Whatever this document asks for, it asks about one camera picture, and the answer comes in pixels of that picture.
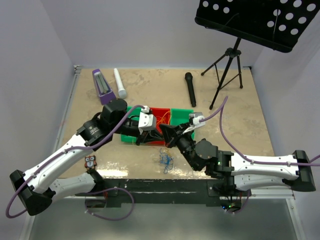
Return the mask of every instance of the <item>black music stand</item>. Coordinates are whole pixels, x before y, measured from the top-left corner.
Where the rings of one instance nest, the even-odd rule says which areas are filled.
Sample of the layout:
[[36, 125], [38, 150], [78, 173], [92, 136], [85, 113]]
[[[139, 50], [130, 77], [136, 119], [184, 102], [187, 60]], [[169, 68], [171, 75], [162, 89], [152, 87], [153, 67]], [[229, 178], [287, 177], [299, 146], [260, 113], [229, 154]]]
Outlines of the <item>black music stand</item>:
[[[219, 91], [235, 79], [242, 78], [240, 69], [241, 52], [238, 46], [241, 39], [289, 53], [299, 37], [320, 9], [317, 0], [200, 0], [195, 22], [208, 29], [217, 30], [237, 37], [233, 48], [228, 48], [229, 60], [219, 81], [218, 88], [210, 105], [212, 110]], [[201, 75], [226, 57], [224, 54]], [[223, 86], [233, 58], [237, 57], [239, 74]]]

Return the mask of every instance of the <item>owl figure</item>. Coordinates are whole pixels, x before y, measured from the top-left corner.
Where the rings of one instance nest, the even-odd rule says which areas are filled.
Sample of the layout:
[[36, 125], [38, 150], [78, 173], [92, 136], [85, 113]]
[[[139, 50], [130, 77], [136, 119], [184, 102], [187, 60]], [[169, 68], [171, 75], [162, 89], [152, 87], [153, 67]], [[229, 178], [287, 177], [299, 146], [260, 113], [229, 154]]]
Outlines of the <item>owl figure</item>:
[[95, 169], [95, 168], [96, 168], [97, 162], [96, 162], [96, 156], [95, 156], [95, 155], [93, 155], [93, 156], [86, 156], [86, 157], [84, 158], [84, 160], [85, 160], [84, 166], [85, 166], [85, 168], [86, 168], [87, 170], [89, 170], [89, 169]]

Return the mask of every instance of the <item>black metal bar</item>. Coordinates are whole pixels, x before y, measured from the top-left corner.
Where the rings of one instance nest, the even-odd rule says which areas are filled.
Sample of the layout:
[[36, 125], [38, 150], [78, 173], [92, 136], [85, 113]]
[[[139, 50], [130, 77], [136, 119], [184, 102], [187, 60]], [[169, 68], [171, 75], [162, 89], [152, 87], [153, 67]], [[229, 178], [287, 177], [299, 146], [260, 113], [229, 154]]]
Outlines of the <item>black metal bar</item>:
[[223, 86], [220, 88], [220, 90], [223, 89], [225, 86], [227, 86], [233, 79], [235, 79], [235, 78], [238, 77], [238, 76], [239, 76], [239, 73], [238, 73], [237, 75], [235, 75], [231, 80], [229, 80], [225, 85], [223, 85]]
[[240, 64], [240, 56], [236, 56], [236, 61], [238, 62], [238, 71], [239, 71], [239, 79], [240, 79], [240, 88], [242, 89], [244, 86], [242, 85], [242, 72], [241, 72], [241, 64]]
[[214, 98], [213, 98], [213, 100], [212, 100], [212, 103], [211, 103], [211, 105], [210, 105], [210, 107], [209, 107], [210, 110], [212, 110], [212, 109], [214, 108], [215, 101], [216, 101], [216, 99], [217, 99], [217, 96], [218, 96], [218, 94], [219, 94], [219, 91], [220, 91], [220, 89], [221, 89], [221, 86], [222, 86], [222, 84], [224, 83], [224, 80], [225, 80], [225, 78], [226, 78], [226, 75], [227, 75], [227, 73], [228, 73], [228, 71], [229, 71], [229, 68], [230, 68], [230, 66], [231, 66], [232, 60], [233, 60], [233, 58], [232, 58], [232, 57], [229, 57], [229, 60], [228, 60], [228, 62], [227, 62], [227, 64], [226, 64], [226, 66], [225, 66], [223, 75], [222, 75], [222, 77], [221, 77], [221, 81], [220, 81], [220, 83], [219, 83], [219, 85], [218, 85], [218, 88], [217, 88], [217, 90], [216, 90], [216, 92], [215, 92], [215, 95], [214, 95]]
[[[239, 44], [240, 44], [240, 41], [241, 41], [241, 38], [238, 37], [238, 38], [236, 39], [236, 41], [235, 41], [235, 44], [234, 44], [234, 47], [233, 47], [233, 52], [237, 51], [237, 49], [238, 49], [238, 47], [239, 47]], [[229, 68], [230, 68], [230, 66], [231, 66], [232, 61], [233, 61], [233, 57], [229, 57], [229, 60], [228, 60], [228, 62], [227, 62], [227, 64], [226, 64], [226, 66], [225, 66], [223, 75], [222, 75], [222, 77], [221, 77], [221, 81], [220, 81], [219, 86], [218, 86], [218, 88], [217, 88], [217, 90], [216, 90], [216, 92], [215, 92], [215, 95], [214, 95], [214, 98], [213, 98], [213, 100], [212, 100], [212, 103], [211, 103], [211, 105], [210, 105], [210, 107], [209, 107], [210, 110], [212, 110], [212, 109], [214, 108], [215, 101], [216, 101], [216, 99], [217, 99], [217, 97], [218, 97], [219, 91], [220, 91], [220, 89], [221, 89], [221, 87], [222, 87], [222, 85], [223, 85], [223, 83], [224, 83], [224, 80], [225, 80], [225, 78], [226, 78], [226, 76], [227, 76], [227, 73], [228, 73], [228, 71], [229, 71]]]
[[219, 79], [218, 68], [217, 68], [217, 65], [214, 65], [214, 66], [215, 66], [216, 77], [218, 79], [218, 84], [219, 84], [220, 83], [220, 79]]
[[206, 70], [204, 70], [204, 72], [201, 73], [201, 76], [205, 75], [206, 72], [208, 72], [214, 65], [216, 65], [218, 62], [220, 62], [225, 56], [227, 56], [227, 55], [223, 54], [217, 61], [212, 63], [212, 65], [210, 67], [208, 67]]
[[[224, 182], [220, 179], [124, 178], [106, 178], [104, 181], [106, 188], [118, 187], [128, 190], [137, 204], [204, 204], [207, 207], [221, 206], [221, 195], [215, 191], [215, 186], [219, 187]], [[121, 204], [131, 203], [131, 199], [125, 192], [113, 190], [108, 192], [106, 202], [107, 207], [118, 208]]]

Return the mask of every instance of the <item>beige table surface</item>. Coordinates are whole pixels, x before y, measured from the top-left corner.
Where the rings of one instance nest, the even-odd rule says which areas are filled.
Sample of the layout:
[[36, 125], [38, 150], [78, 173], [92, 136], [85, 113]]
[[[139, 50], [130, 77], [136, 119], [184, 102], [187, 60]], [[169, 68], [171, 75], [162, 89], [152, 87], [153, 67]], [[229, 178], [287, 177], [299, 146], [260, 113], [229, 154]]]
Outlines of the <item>beige table surface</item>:
[[[64, 122], [63, 144], [76, 133], [84, 122], [102, 110], [94, 87], [93, 69], [82, 69], [68, 118]], [[118, 96], [113, 69], [101, 69], [108, 83]], [[209, 110], [215, 95], [218, 81], [216, 74], [210, 70], [201, 76], [202, 69], [119, 69], [123, 85], [127, 92], [125, 99], [128, 106], [136, 104], [155, 108], [191, 109], [188, 89], [184, 76], [186, 72], [193, 75], [196, 98], [195, 112], [209, 116], [229, 96], [223, 112], [223, 129], [228, 139], [247, 155], [273, 156], [264, 116], [260, 107], [256, 88], [249, 70], [242, 71], [243, 89], [239, 88], [236, 78], [223, 88], [216, 100], [213, 110]], [[225, 83], [237, 71], [231, 69]], [[219, 116], [206, 122], [204, 127], [195, 131], [195, 140], [206, 138], [220, 150], [232, 149], [224, 141], [219, 129]], [[120, 135], [114, 134], [113, 140], [100, 148], [96, 155], [97, 170], [105, 178], [159, 178], [159, 179], [195, 179], [209, 178], [204, 172], [194, 172], [177, 148], [169, 149], [174, 156], [174, 168], [164, 174], [164, 165], [159, 164], [161, 146], [136, 146], [123, 143]], [[80, 160], [61, 177], [69, 178], [86, 171], [85, 160]]]

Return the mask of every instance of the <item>tripod leg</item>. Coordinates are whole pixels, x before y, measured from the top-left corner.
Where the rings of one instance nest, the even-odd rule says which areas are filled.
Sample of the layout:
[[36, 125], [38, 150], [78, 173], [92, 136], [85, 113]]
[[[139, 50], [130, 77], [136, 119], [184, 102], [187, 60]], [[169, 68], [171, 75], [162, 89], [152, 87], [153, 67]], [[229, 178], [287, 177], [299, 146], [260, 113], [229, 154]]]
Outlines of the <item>tripod leg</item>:
[[226, 66], [225, 66], [223, 75], [222, 75], [222, 77], [221, 77], [219, 86], [218, 86], [218, 88], [217, 88], [217, 90], [216, 90], [216, 92], [215, 92], [214, 98], [213, 98], [212, 103], [211, 103], [211, 105], [210, 105], [210, 107], [209, 107], [210, 110], [212, 110], [212, 109], [214, 108], [215, 101], [216, 101], [216, 99], [217, 99], [217, 97], [218, 97], [218, 94], [219, 94], [219, 91], [220, 91], [220, 89], [221, 89], [221, 86], [222, 86], [222, 84], [224, 83], [224, 80], [225, 80], [225, 78], [226, 78], [226, 76], [227, 76], [227, 73], [228, 73], [229, 68], [230, 68], [230, 66], [231, 66], [231, 63], [232, 63], [232, 60], [233, 60], [233, 58], [232, 58], [232, 57], [229, 57], [229, 60], [228, 60], [228, 62], [227, 62], [227, 64], [226, 64]]
[[236, 61], [238, 62], [238, 71], [239, 71], [239, 79], [240, 79], [240, 88], [243, 89], [242, 85], [242, 76], [241, 76], [241, 65], [240, 65], [240, 56], [236, 56]]
[[226, 54], [223, 54], [217, 61], [215, 61], [210, 67], [208, 67], [204, 72], [201, 73], [201, 76], [205, 75], [206, 72], [208, 72], [214, 65], [216, 65], [218, 62], [221, 61], [226, 56]]

